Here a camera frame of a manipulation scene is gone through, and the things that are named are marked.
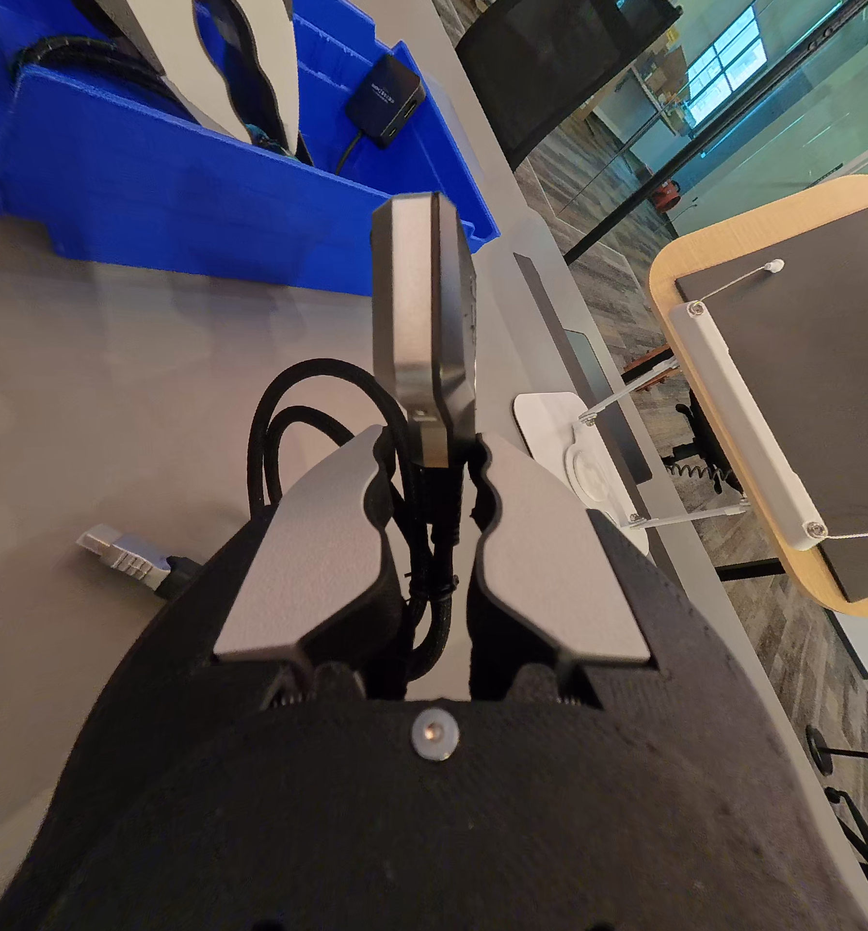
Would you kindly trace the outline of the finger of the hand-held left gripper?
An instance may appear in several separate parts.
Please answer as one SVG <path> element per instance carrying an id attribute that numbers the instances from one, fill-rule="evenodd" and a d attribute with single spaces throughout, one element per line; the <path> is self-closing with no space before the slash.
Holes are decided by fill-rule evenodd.
<path id="1" fill-rule="evenodd" d="M 227 47 L 228 96 L 253 143 L 309 164 L 300 132 L 293 3 L 212 2 L 211 16 Z"/>
<path id="2" fill-rule="evenodd" d="M 109 39 L 135 51 L 197 123 L 251 141 L 200 40 L 192 2 L 79 1 L 78 9 Z"/>

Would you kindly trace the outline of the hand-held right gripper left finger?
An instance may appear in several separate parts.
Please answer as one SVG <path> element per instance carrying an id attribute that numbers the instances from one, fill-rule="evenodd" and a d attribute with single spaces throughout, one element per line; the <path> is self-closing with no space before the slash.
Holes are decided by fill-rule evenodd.
<path id="1" fill-rule="evenodd" d="M 329 662 L 370 692 L 402 623 L 386 528 L 390 431 L 370 425 L 284 493 L 214 645 L 223 662 L 290 664 L 306 683 Z"/>

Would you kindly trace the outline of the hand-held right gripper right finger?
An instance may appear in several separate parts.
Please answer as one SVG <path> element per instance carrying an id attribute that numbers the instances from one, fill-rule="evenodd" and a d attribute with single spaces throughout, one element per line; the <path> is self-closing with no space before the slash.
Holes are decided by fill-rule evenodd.
<path id="1" fill-rule="evenodd" d="M 480 532 L 467 591 L 473 700 L 598 700 L 589 666 L 651 659 L 593 518 L 497 433 L 470 452 Z"/>

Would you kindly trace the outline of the black braided cable teal plug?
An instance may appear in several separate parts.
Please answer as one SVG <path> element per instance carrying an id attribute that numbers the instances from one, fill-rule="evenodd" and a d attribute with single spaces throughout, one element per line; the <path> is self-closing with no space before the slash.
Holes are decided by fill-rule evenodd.
<path id="1" fill-rule="evenodd" d="M 293 149 L 271 134 L 263 92 L 254 86 L 254 75 L 234 43 L 222 40 L 215 62 L 226 81 L 228 99 L 237 107 L 244 125 L 245 141 L 283 157 L 294 157 L 313 167 L 314 162 L 301 134 Z M 60 34 L 41 38 L 21 49 L 10 64 L 10 78 L 19 82 L 22 72 L 37 66 L 103 87 L 150 109 L 200 125 L 175 92 L 164 84 L 136 53 L 126 52 L 124 42 Z"/>

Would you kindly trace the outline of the black usb adapter with cable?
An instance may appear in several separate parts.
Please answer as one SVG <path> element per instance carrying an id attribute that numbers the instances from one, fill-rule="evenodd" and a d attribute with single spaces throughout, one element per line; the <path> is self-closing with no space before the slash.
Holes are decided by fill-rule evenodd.
<path id="1" fill-rule="evenodd" d="M 361 141 L 379 150 L 389 148 L 425 99 L 421 77 L 394 54 L 384 53 L 344 106 L 356 134 L 339 157 L 335 175 L 341 174 Z"/>

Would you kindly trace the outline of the blue divided plastic bin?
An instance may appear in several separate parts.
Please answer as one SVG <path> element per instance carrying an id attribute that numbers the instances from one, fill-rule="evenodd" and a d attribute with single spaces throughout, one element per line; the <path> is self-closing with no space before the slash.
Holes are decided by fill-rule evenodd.
<path id="1" fill-rule="evenodd" d="M 367 296 L 372 212 L 442 192 L 470 251 L 500 235 L 435 99 L 391 146 L 360 142 L 345 106 L 392 53 L 348 2 L 295 2 L 301 127 L 314 167 L 184 119 L 151 91 L 90 68 L 11 66 L 54 36 L 99 33 L 72 2 L 0 2 L 0 212 L 44 225 L 69 259 Z"/>

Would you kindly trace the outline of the grey usb hub with cable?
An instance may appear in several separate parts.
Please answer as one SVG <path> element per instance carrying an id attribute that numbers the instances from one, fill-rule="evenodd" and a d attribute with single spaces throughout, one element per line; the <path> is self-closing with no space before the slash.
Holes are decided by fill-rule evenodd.
<path id="1" fill-rule="evenodd" d="M 456 208 L 442 193 L 394 196 L 371 216 L 372 370 L 316 357 L 265 389 L 246 455 L 251 517 L 281 497 L 279 444 L 303 423 L 342 445 L 344 426 L 306 406 L 279 410 L 292 387 L 316 377 L 357 387 L 384 418 L 402 479 L 388 495 L 410 555 L 409 599 L 393 646 L 370 664 L 380 697 L 403 699 L 434 668 L 451 627 L 464 468 L 475 441 L 476 278 Z"/>

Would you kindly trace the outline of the white stand with clear arms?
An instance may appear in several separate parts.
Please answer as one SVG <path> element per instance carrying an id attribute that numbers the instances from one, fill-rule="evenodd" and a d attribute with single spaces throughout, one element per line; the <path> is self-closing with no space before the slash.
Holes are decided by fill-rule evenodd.
<path id="1" fill-rule="evenodd" d="M 571 392 L 521 394 L 512 405 L 516 425 L 532 458 L 564 483 L 584 506 L 600 511 L 644 555 L 649 553 L 650 529 L 739 515 L 750 506 L 742 496 L 735 505 L 670 518 L 644 518 L 637 513 L 596 423 L 606 409 L 679 365 L 669 352 L 649 373 L 591 407 Z"/>

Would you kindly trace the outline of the white bar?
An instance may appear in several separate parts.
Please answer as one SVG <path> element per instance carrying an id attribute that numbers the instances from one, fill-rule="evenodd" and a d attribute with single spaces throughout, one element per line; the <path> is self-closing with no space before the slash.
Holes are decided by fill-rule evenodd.
<path id="1" fill-rule="evenodd" d="M 726 456 L 750 501 L 760 506 L 791 549 L 809 551 L 828 529 L 804 483 L 784 454 L 728 345 L 702 301 L 675 305 L 668 320 L 685 370 L 697 384 L 704 409 L 715 415 L 715 433 L 730 443 Z"/>

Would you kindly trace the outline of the black mesh office chair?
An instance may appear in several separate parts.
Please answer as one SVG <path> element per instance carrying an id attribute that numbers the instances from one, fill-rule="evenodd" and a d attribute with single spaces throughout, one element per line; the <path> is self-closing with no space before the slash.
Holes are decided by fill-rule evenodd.
<path id="1" fill-rule="evenodd" d="M 516 170 L 682 16 L 669 1 L 497 1 L 455 53 Z"/>

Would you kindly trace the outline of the black floor stand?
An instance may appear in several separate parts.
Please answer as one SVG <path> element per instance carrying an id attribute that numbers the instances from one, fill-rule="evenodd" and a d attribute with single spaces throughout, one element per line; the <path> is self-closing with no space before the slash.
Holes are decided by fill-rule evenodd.
<path id="1" fill-rule="evenodd" d="M 818 728 L 808 725 L 805 728 L 805 740 L 807 748 L 818 772 L 825 776 L 830 776 L 834 774 L 834 757 L 846 757 L 859 760 L 868 761 L 868 751 L 852 751 L 845 749 L 835 749 L 828 746 L 825 743 L 825 739 L 819 731 Z M 824 788 L 825 796 L 832 805 L 839 803 L 845 803 L 847 808 L 855 821 L 856 827 L 859 829 L 859 833 L 855 832 L 848 825 L 842 821 L 840 818 L 836 818 L 838 823 L 845 834 L 847 841 L 851 844 L 855 851 L 861 855 L 862 863 L 860 864 L 862 870 L 864 871 L 865 876 L 868 878 L 868 824 L 859 812 L 859 808 L 855 805 L 851 797 L 840 789 L 835 789 L 833 787 Z"/>

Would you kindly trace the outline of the wooden round table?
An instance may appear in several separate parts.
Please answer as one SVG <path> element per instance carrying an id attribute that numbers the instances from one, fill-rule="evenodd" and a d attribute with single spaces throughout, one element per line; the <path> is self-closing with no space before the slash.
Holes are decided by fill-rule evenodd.
<path id="1" fill-rule="evenodd" d="M 685 370 L 676 345 L 676 336 L 666 319 L 669 305 L 681 298 L 674 278 L 677 274 L 696 272 L 716 262 L 724 262 L 752 250 L 759 250 L 789 237 L 868 207 L 868 174 L 855 174 L 795 193 L 739 216 L 685 235 L 661 250 L 649 273 L 650 297 L 661 329 L 696 396 L 707 423 L 723 453 L 729 450 L 727 439 L 715 433 L 715 415 L 704 409 L 696 395 L 697 384 Z M 729 461 L 732 471 L 734 461 Z M 822 558 L 795 552 L 781 541 L 775 526 L 760 506 L 751 508 L 763 523 L 785 573 L 810 599 L 822 607 L 848 615 L 868 618 L 868 599 L 848 603 L 840 595 Z"/>

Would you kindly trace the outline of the black mat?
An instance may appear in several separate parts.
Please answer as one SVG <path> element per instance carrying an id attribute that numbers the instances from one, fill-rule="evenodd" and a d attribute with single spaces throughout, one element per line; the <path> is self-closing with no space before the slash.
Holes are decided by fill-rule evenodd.
<path id="1" fill-rule="evenodd" d="M 666 319 L 706 304 L 827 526 L 789 549 L 820 556 L 846 602 L 868 599 L 868 207 L 674 282 Z"/>

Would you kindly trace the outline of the black partition post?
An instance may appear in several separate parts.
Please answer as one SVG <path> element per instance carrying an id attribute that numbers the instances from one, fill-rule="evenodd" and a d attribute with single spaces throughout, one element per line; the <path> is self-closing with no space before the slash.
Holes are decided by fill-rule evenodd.
<path id="1" fill-rule="evenodd" d="M 792 73 L 803 66 L 813 55 L 855 17 L 868 7 L 868 1 L 845 1 L 837 4 L 805 37 L 795 43 L 787 54 L 769 69 L 750 82 L 744 90 L 736 91 L 732 101 L 718 115 L 707 122 L 693 141 L 684 146 L 661 169 L 646 180 L 637 191 L 625 198 L 609 214 L 585 234 L 563 255 L 567 265 L 574 264 L 593 245 L 614 230 L 641 203 L 645 202 L 664 182 L 675 180 L 676 174 L 712 144 L 728 134 L 756 106 L 781 85 Z"/>

